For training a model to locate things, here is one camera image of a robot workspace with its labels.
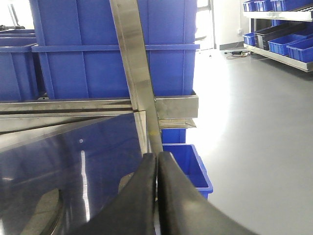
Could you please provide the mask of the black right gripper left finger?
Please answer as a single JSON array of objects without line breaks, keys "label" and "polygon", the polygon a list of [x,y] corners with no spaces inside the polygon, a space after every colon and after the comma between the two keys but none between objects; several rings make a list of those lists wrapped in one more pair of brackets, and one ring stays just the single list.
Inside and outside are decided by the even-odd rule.
[{"label": "black right gripper left finger", "polygon": [[157,159],[153,153],[142,161],[116,198],[72,235],[154,235]]}]

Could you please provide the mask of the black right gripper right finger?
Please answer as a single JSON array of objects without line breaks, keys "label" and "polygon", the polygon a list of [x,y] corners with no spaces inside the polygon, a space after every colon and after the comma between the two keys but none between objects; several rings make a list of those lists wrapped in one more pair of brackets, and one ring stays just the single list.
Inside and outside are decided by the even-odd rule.
[{"label": "black right gripper right finger", "polygon": [[254,234],[209,203],[167,151],[158,155],[157,196],[163,235]]}]

